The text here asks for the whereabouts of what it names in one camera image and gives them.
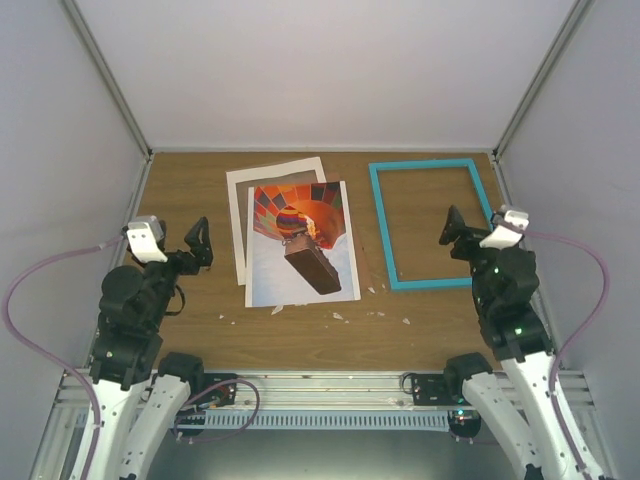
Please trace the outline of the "turquoise picture frame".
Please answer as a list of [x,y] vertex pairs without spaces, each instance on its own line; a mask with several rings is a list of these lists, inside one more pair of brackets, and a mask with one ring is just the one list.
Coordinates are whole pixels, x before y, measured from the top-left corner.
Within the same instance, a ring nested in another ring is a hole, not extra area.
[[478,168],[471,158],[458,159],[430,159],[430,160],[403,160],[389,162],[375,162],[368,166],[372,187],[374,205],[377,214],[378,226],[383,248],[385,265],[388,273],[390,288],[394,292],[449,290],[470,287],[470,277],[420,279],[403,281],[398,277],[394,254],[392,250],[391,235],[385,212],[384,199],[380,186],[379,173],[386,171],[412,171],[432,169],[465,169],[470,177],[472,186],[479,201],[481,211],[487,223],[490,223],[492,209],[488,195],[481,180]]

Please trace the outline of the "hot air balloon photo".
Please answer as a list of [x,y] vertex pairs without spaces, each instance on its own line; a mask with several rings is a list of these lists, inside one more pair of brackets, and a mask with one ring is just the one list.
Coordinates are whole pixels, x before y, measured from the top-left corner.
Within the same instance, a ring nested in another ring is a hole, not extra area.
[[248,190],[245,306],[361,299],[346,183]]

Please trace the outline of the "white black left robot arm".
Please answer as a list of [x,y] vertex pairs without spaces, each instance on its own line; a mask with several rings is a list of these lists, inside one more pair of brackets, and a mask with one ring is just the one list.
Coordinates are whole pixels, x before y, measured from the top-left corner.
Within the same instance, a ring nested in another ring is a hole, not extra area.
[[71,471],[73,479],[144,479],[179,408],[203,398],[203,361],[158,356],[169,303],[184,293],[182,276],[213,263],[207,218],[184,237],[187,251],[166,251],[166,225],[137,217],[124,229],[134,259],[101,284],[98,336],[91,352],[90,417]]

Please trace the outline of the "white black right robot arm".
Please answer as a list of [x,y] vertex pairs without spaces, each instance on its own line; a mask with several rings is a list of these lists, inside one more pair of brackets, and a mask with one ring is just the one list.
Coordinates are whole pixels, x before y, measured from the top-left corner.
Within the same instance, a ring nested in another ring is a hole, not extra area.
[[439,242],[469,265],[481,336],[519,397],[505,396],[486,358],[451,358],[443,393],[469,403],[494,435],[521,479],[604,479],[571,412],[560,381],[559,356],[531,299],[539,287],[536,256],[521,247],[528,216],[501,208],[492,229],[467,225],[450,206]]

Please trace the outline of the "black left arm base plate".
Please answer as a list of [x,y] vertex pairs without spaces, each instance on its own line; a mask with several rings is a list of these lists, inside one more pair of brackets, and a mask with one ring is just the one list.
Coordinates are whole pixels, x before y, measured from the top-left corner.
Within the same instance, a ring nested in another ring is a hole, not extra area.
[[[237,378],[238,375],[235,373],[205,372],[197,393],[201,393],[212,385]],[[236,387],[237,385],[235,383],[225,384],[217,389],[209,391],[206,395],[201,396],[196,401],[189,399],[187,404],[196,405],[198,409],[214,409],[233,405],[235,403]]]

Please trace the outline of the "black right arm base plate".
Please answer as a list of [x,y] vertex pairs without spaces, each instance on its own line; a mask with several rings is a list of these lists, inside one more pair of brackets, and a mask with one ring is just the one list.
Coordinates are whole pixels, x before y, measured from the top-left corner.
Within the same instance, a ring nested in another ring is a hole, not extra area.
[[399,379],[400,389],[410,395],[415,406],[467,407],[462,397],[453,396],[442,373],[405,372]]

